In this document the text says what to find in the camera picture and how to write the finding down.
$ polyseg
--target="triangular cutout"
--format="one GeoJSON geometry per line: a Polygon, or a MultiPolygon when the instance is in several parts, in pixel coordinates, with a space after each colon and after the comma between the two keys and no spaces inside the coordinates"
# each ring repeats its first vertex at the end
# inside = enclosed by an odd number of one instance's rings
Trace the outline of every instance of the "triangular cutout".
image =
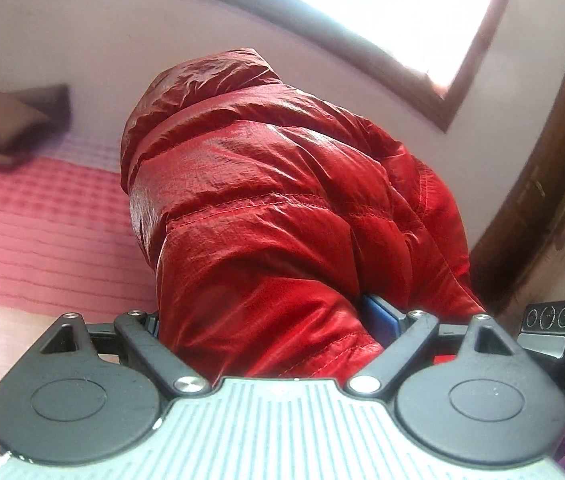
{"type": "Polygon", "coordinates": [[[507,345],[496,335],[496,332],[489,326],[480,328],[479,336],[476,341],[476,352],[491,355],[512,355],[507,345]]]}
{"type": "Polygon", "coordinates": [[[71,325],[63,325],[56,335],[42,349],[42,354],[61,354],[63,352],[75,352],[78,350],[74,339],[74,328],[71,325]]]}

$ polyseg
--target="blue component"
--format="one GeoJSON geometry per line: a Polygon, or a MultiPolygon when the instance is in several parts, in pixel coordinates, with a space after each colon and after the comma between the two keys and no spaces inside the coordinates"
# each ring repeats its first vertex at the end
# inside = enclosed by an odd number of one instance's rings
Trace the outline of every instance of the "blue component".
{"type": "Polygon", "coordinates": [[[404,330],[406,316],[378,296],[363,296],[360,320],[371,337],[387,348],[404,330]]]}

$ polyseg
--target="pink bedspread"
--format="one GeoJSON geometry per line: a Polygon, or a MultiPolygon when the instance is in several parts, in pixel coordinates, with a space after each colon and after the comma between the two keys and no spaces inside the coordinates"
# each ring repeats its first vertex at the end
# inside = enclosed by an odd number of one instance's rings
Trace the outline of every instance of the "pink bedspread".
{"type": "Polygon", "coordinates": [[[117,173],[52,158],[0,173],[0,306],[101,322],[154,305],[117,173]]]}

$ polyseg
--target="window frame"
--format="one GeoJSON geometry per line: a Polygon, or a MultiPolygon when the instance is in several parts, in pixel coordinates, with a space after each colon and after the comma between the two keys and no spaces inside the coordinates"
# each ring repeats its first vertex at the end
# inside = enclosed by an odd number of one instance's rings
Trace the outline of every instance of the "window frame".
{"type": "Polygon", "coordinates": [[[491,0],[460,69],[442,98],[431,81],[301,0],[220,0],[317,44],[371,76],[446,132],[464,101],[509,0],[491,0]]]}

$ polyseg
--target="jacket hood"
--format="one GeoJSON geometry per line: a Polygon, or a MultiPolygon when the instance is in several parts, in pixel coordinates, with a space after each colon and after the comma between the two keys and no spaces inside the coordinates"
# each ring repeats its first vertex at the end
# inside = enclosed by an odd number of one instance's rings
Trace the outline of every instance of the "jacket hood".
{"type": "Polygon", "coordinates": [[[251,48],[199,57],[165,70],[153,80],[125,124],[120,144],[120,184],[124,191],[129,192],[127,174],[139,142],[162,121],[217,95],[281,82],[251,48]]]}

